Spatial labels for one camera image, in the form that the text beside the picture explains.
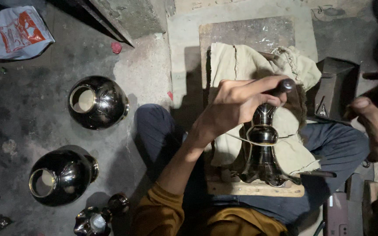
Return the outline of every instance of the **yellow sleeve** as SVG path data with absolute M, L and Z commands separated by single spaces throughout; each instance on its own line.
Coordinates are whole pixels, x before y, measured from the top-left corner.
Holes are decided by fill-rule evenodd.
M 183 195 L 171 194 L 156 182 L 135 210 L 135 236 L 175 236 L 184 220 Z

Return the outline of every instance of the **knee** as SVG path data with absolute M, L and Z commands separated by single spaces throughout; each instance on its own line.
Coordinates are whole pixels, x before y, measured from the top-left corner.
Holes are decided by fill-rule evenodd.
M 349 143 L 349 152 L 354 153 L 355 156 L 364 160 L 370 153 L 368 137 L 354 127 L 338 125 L 341 126 L 340 128 L 343 130 L 342 139 Z
M 162 106 L 158 104 L 144 104 L 140 106 L 135 112 L 135 121 L 137 124 L 152 122 L 153 119 L 163 116 L 163 112 L 167 112 Z

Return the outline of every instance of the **concrete wall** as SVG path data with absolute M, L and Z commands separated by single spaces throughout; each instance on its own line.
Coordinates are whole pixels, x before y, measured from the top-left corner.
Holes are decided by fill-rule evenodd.
M 167 29 L 165 0 L 97 0 L 133 38 Z

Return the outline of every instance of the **plastic bag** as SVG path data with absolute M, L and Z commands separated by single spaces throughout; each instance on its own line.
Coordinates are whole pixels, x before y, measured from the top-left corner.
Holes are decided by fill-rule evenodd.
M 55 42 L 32 6 L 0 11 L 0 59 L 27 59 Z

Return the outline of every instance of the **concrete floor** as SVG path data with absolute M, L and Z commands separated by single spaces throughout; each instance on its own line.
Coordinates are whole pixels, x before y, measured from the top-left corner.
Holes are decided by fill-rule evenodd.
M 150 187 L 133 140 L 135 110 L 145 103 L 172 105 L 167 34 L 139 38 L 136 49 L 123 44 L 116 55 L 110 37 L 51 5 L 45 13 L 56 42 L 35 59 L 0 63 L 0 213 L 14 221 L 1 236 L 74 235 L 75 216 L 83 208 L 105 205 L 118 192 L 130 198 L 133 209 Z M 126 119 L 103 131 L 82 128 L 67 110 L 69 90 L 90 75 L 114 79 L 130 102 Z M 16 146 L 5 153 L 2 146 L 9 140 Z M 30 169 L 47 152 L 68 144 L 97 158 L 99 176 L 75 202 L 43 206 L 29 193 Z M 128 235 L 129 224 L 129 215 L 121 218 L 117 235 Z
M 42 9 L 44 20 L 56 42 L 32 60 L 0 63 L 0 213 L 14 220 L 0 235 L 74 235 L 76 214 L 86 206 L 104 205 L 117 192 L 130 198 L 131 212 L 115 224 L 115 235 L 129 234 L 132 209 L 151 185 L 134 143 L 134 113 L 139 105 L 158 103 L 188 128 L 202 111 L 199 24 L 295 15 L 299 26 L 296 46 L 303 54 L 316 61 L 326 56 L 352 60 L 369 71 L 377 68 L 371 49 L 378 37 L 369 2 L 175 0 L 176 14 L 168 19 L 166 34 L 139 38 L 135 49 L 123 44 L 119 55 L 111 52 L 114 40 L 110 37 L 47 5 Z M 327 4 L 344 9 L 345 14 L 313 12 Z M 1 67 L 8 73 L 3 74 Z M 71 119 L 66 109 L 69 90 L 89 75 L 112 78 L 123 88 L 131 106 L 124 121 L 103 131 L 90 131 Z M 361 79 L 359 92 L 375 83 Z M 168 91 L 173 92 L 173 102 Z M 16 147 L 5 153 L 2 145 L 10 140 Z M 43 206 L 29 193 L 29 171 L 45 153 L 68 144 L 97 158 L 99 177 L 77 201 Z M 311 214 L 303 235 L 312 235 L 319 215 Z

